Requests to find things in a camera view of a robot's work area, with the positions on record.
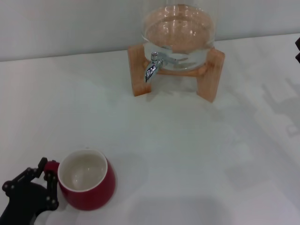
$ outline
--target mug handle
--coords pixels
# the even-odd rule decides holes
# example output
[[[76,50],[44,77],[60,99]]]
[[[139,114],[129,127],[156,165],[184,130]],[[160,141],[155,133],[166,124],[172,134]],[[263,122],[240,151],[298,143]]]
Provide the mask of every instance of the mug handle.
[[[58,167],[59,167],[60,163],[52,160],[52,161],[48,161],[47,164],[44,167],[44,172],[47,171],[52,171],[55,172],[58,175]]]

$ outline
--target metal spigot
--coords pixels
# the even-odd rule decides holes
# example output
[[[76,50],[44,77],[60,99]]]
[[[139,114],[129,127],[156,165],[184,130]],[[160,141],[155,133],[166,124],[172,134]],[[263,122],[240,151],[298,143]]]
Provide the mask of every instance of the metal spigot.
[[[150,81],[152,77],[154,77],[158,71],[163,67],[164,59],[163,58],[158,58],[158,53],[153,52],[151,54],[151,62],[147,66],[146,71],[145,71],[145,79],[144,81],[147,83]]]
[[[158,71],[168,63],[178,64],[178,61],[167,56],[164,53],[153,52],[151,54],[151,62],[147,66],[145,71],[144,81],[146,83],[150,82],[151,78],[153,78],[158,73]]]

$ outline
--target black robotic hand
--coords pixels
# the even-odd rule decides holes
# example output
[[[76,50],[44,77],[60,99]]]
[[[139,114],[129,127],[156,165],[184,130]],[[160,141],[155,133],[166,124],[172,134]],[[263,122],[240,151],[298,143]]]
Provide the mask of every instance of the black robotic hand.
[[[4,183],[2,189],[9,197],[9,203],[0,217],[0,225],[33,225],[40,213],[58,208],[57,174],[45,172],[47,188],[31,182],[40,177],[47,162],[42,158],[38,168],[28,168]]]

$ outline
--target glass jar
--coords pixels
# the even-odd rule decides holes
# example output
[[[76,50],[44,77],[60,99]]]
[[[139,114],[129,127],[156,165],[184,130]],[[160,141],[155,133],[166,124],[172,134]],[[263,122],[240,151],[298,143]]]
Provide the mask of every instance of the glass jar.
[[[163,53],[176,63],[164,65],[173,71],[200,67],[213,47],[218,0],[143,0],[142,36],[145,57]]]

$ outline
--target table surface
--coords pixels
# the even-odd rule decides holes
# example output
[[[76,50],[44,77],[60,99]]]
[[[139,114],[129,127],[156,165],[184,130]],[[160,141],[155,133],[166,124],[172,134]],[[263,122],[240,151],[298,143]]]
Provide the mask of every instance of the table surface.
[[[2,62],[0,183],[90,148],[116,171],[111,201],[83,212],[59,192],[36,225],[300,224],[299,36],[216,42],[213,104],[187,77],[133,97],[126,51]]]

